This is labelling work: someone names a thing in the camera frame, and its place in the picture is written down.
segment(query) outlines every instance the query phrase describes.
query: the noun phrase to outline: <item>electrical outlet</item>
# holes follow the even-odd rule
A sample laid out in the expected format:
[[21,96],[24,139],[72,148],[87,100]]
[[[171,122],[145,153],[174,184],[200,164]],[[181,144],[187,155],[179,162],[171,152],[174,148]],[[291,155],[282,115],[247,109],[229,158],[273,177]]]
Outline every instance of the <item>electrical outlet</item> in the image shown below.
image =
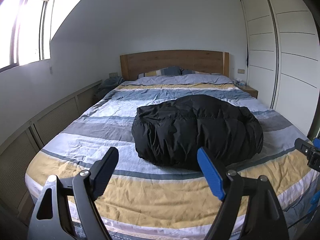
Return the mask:
[[109,77],[117,77],[117,76],[118,76],[118,72],[109,73]]

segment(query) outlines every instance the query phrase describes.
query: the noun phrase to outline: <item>wooden headboard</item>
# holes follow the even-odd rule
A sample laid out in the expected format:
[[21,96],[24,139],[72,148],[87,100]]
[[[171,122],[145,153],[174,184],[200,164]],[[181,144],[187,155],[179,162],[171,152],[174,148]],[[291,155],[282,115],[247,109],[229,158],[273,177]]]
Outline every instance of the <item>wooden headboard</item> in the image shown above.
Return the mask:
[[136,80],[140,73],[170,66],[229,76],[229,53],[210,50],[159,50],[120,56],[122,77]]

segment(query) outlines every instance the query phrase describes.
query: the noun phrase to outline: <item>wooden bedside table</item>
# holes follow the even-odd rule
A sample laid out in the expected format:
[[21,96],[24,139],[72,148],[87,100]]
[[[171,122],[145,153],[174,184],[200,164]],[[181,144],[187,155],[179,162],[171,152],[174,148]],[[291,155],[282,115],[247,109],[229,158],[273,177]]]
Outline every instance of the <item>wooden bedside table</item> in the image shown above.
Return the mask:
[[244,86],[244,87],[236,86],[236,87],[240,88],[244,92],[249,93],[252,97],[258,98],[258,90],[255,90],[250,86]]

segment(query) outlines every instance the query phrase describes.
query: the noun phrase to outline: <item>silver bolt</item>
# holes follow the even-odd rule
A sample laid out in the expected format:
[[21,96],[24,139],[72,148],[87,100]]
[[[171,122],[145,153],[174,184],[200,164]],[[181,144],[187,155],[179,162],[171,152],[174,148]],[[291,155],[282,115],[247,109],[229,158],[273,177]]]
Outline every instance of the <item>silver bolt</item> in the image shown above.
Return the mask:
[[228,170],[228,175],[229,176],[235,176],[237,172],[235,170]]
[[54,182],[55,180],[57,179],[57,176],[56,175],[50,175],[47,179],[47,181],[49,182]]
[[88,170],[80,171],[80,176],[82,176],[82,177],[87,176],[88,174],[89,174]]
[[260,180],[263,181],[263,182],[267,182],[267,181],[268,181],[268,178],[267,178],[267,176],[265,176],[265,175],[261,175],[261,176],[260,176]]

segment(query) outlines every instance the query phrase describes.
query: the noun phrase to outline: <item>bed sheet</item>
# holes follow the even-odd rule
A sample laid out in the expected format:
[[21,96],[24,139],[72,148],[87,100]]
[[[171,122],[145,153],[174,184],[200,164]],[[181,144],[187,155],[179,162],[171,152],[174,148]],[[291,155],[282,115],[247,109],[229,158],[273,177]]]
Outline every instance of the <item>bed sheet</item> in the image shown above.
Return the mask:
[[[47,177],[71,177],[103,157],[109,147],[119,150],[119,163],[96,206],[106,228],[115,238],[203,239],[219,210],[220,201],[212,195],[201,172],[157,167],[138,157],[131,126],[140,106],[158,104],[186,95],[206,94],[235,106],[246,106],[259,120],[264,143],[260,154],[230,165],[241,176],[266,175],[283,210],[303,199],[318,172],[307,166],[294,141],[307,138],[279,113],[235,87],[222,75],[189,74],[155,76],[124,82],[103,100],[52,139],[32,160],[26,184],[37,199]],[[243,198],[233,230],[241,229],[247,207]],[[79,217],[69,198],[73,221]],[[299,217],[303,211],[295,212]],[[292,219],[290,212],[286,215]]]

